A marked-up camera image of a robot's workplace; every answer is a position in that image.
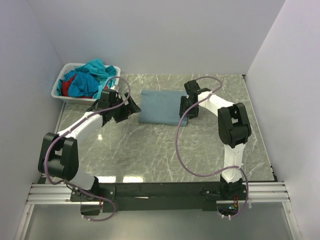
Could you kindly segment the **grey-blue t shirt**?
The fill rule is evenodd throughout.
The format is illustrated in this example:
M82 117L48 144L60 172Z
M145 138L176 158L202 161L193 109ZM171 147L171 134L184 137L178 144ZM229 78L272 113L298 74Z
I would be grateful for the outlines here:
M181 97L185 95L185 91L142 90L138 122L178 126Z

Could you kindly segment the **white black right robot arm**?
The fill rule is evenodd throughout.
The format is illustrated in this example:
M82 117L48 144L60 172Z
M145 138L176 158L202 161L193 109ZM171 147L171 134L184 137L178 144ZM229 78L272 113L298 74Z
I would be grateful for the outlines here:
M223 169L219 172L220 184L217 196L230 200L245 191L242 177L242 160L252 129L243 103L232 103L208 88L200 88L196 79L184 84L186 96L180 98L180 119L194 119L199 107L217 116L218 136L224 145Z

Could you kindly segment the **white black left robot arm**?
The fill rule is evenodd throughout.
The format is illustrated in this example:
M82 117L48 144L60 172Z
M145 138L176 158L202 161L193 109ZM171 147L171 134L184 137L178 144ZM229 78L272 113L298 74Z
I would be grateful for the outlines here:
M98 178L80 169L78 145L110 120L119 123L139 112L141 109L128 92L121 97L114 89L103 90L100 99L78 121L43 137L38 171L48 180L56 177L78 188L88 201L96 200L103 192Z

